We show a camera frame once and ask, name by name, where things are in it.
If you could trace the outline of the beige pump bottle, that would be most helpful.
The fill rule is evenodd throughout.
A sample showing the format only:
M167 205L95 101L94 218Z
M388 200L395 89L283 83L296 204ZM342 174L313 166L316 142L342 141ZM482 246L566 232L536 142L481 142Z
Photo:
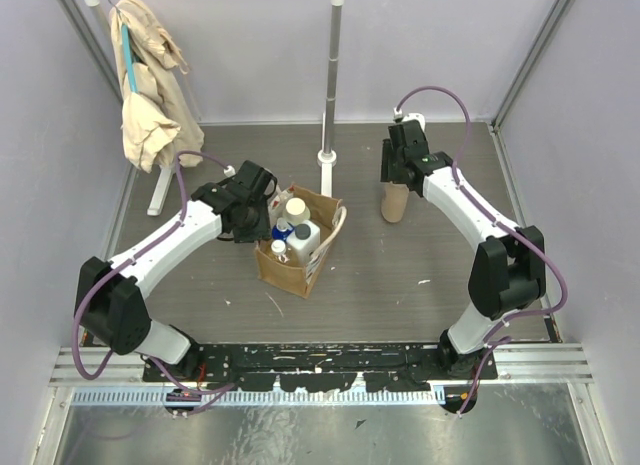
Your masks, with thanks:
M399 223L405 213L409 189L404 184L385 183L380 211L388 223Z

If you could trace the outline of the brown canvas tote bag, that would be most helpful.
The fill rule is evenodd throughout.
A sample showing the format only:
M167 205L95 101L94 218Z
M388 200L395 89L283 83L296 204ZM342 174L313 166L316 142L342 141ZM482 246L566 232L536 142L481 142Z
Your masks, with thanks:
M256 244L259 278L307 298L342 230L347 208L339 199L293 184L268 206L271 236Z

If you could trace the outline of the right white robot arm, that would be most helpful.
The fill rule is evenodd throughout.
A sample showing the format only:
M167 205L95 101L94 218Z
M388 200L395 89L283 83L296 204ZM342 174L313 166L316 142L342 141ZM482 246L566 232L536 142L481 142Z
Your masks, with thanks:
M430 151L416 114L396 121L388 132L381 181L403 185L437 207L475 252L467 286L470 303L441 334L436 349L442 373L459 379L473 368L498 323L546 293L544 261L509 232L520 233L539 250L544 237L534 226L522 229L506 219L453 168L451 157Z

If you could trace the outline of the clear amber liquid bottle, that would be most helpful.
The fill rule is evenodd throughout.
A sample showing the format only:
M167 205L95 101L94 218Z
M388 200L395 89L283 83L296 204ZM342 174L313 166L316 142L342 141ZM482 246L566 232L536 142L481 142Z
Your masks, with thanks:
M274 260L282 264L290 264L291 257L290 252L285 241L275 239L269 246L269 256Z

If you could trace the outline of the white bottle grey cap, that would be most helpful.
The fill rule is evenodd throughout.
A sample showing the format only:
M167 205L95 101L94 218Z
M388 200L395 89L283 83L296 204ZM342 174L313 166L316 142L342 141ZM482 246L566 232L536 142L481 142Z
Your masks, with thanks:
M295 227L295 230L288 236L286 243L296 256L300 266L306 266L313 252L321 243L320 228L308 220Z

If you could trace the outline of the green bottle beige cap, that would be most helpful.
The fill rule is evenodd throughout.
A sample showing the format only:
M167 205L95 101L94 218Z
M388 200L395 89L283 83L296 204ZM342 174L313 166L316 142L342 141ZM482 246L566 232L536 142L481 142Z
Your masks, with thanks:
M311 211L303 199L293 197L285 203L282 218L291 229L294 229L311 219Z

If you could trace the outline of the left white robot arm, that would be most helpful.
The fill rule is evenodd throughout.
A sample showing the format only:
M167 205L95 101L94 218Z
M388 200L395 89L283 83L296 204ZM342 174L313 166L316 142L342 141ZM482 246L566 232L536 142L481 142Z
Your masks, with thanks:
M194 378L203 364L199 344L178 328L153 319L146 300L165 276L203 245L222 235L253 243L271 235L268 202L277 178L246 160L235 174L193 193L179 188L180 211L128 250L108 259L88 259L79 272L72 326L72 356L80 375L95 380L79 351L82 330L102 341L110 354L136 353L178 381Z

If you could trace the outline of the orange blue spray bottle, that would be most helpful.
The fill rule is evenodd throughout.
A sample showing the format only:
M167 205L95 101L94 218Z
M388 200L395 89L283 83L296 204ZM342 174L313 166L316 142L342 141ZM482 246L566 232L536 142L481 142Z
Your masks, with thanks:
M294 225L289 223L284 217L279 217L276 219L275 225L272 227L271 236L274 240L281 240L285 242L294 230Z

